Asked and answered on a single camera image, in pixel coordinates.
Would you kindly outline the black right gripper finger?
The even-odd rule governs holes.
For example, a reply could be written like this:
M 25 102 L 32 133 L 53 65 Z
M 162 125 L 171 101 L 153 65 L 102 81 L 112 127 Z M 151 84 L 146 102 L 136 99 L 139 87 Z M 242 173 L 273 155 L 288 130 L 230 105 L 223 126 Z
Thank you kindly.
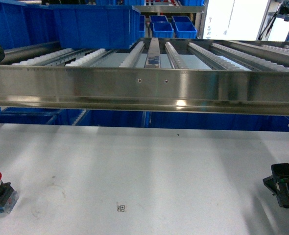
M 263 184 L 276 196 L 280 207 L 289 209 L 289 163 L 273 164 L 271 171 Z

